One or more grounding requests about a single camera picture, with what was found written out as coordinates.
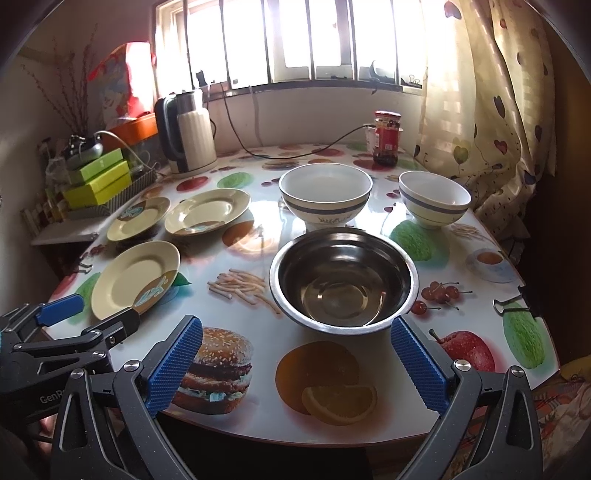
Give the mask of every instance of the blue gripper pad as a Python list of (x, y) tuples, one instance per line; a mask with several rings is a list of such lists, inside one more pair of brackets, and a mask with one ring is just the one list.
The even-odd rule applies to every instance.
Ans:
[(37, 324), (50, 327), (62, 320), (73, 317), (82, 310), (84, 310), (84, 299), (74, 293), (74, 295), (68, 295), (43, 305), (41, 312), (37, 314)]
[(193, 317), (158, 364), (147, 382), (146, 409), (154, 418), (170, 405), (203, 340), (201, 320)]
[(390, 340), (425, 406), (443, 415), (449, 406), (447, 381), (401, 317), (392, 321)]

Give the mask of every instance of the jar with red lid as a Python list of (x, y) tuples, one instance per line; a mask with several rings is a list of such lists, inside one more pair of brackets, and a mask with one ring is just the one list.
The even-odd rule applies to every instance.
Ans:
[(396, 166), (401, 118), (402, 116), (395, 112), (375, 112), (374, 162), (388, 167)]

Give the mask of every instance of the beige plate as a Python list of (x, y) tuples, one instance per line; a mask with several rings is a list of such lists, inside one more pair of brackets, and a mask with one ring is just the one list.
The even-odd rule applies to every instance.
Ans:
[(127, 240), (155, 225), (166, 215), (170, 200), (155, 197), (136, 203), (119, 215), (109, 227), (107, 238), (112, 242)]
[(126, 250), (96, 282), (92, 313), (103, 320), (127, 307), (145, 312), (170, 288), (180, 263), (177, 248), (168, 242), (146, 242)]
[(216, 230), (246, 212), (251, 196), (242, 190), (217, 189), (191, 197), (166, 216), (168, 233), (187, 236)]

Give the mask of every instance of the window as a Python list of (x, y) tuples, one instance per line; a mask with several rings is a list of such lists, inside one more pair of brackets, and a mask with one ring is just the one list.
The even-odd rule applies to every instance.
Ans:
[[(159, 4), (155, 18), (158, 90), (189, 89), (182, 0)], [(420, 0), (189, 0), (186, 25), (193, 73), (228, 89), (302, 80), (420, 87), (425, 73)]]

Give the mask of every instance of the curtain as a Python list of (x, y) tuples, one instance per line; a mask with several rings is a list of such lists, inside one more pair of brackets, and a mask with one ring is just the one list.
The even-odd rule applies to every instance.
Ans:
[(422, 0), (427, 72), (415, 158), (465, 186), (498, 239), (527, 237), (525, 204), (554, 174), (554, 76), (522, 0)]

